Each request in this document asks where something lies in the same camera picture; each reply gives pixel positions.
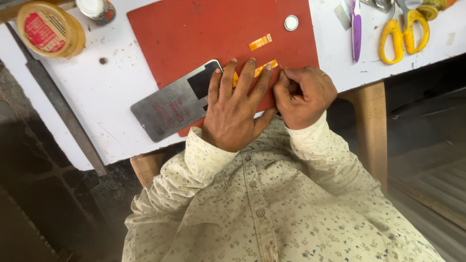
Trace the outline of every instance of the metal plate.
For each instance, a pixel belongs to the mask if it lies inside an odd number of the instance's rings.
[[[207,93],[217,60],[210,60],[131,106],[131,112],[154,142],[160,142],[206,116]]]

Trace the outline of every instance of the shirt button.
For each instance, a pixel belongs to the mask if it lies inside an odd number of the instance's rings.
[[[258,217],[263,217],[263,216],[265,215],[264,209],[263,209],[263,208],[257,209],[256,215],[257,215]]]

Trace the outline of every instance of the sleeve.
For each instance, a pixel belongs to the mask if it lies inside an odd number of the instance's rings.
[[[165,163],[161,174],[134,197],[134,213],[125,221],[123,262],[160,261],[194,195],[236,156],[210,145],[201,135],[200,128],[191,128],[186,150]]]
[[[353,191],[373,191],[383,196],[380,182],[350,152],[348,143],[329,129],[325,111],[312,126],[301,130],[287,128],[293,152],[303,160],[310,178],[332,195]]]

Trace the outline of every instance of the man's right hand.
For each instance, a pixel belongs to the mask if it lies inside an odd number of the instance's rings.
[[[274,94],[285,124],[298,130],[317,122],[335,100],[337,91],[327,74],[308,66],[285,68],[274,86]]]

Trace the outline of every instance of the shirt cuff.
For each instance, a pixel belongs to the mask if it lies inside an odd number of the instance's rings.
[[[192,127],[186,140],[185,163],[191,173],[202,179],[211,180],[238,154],[217,148],[202,138],[202,129]]]
[[[327,123],[327,110],[324,111],[324,113],[321,115],[319,120],[317,120],[317,122],[315,122],[314,124],[306,128],[293,130],[293,129],[289,129],[288,127],[286,127],[286,129],[288,131],[288,134],[290,134],[291,138],[310,138],[314,134],[321,131],[326,125],[326,123]]]

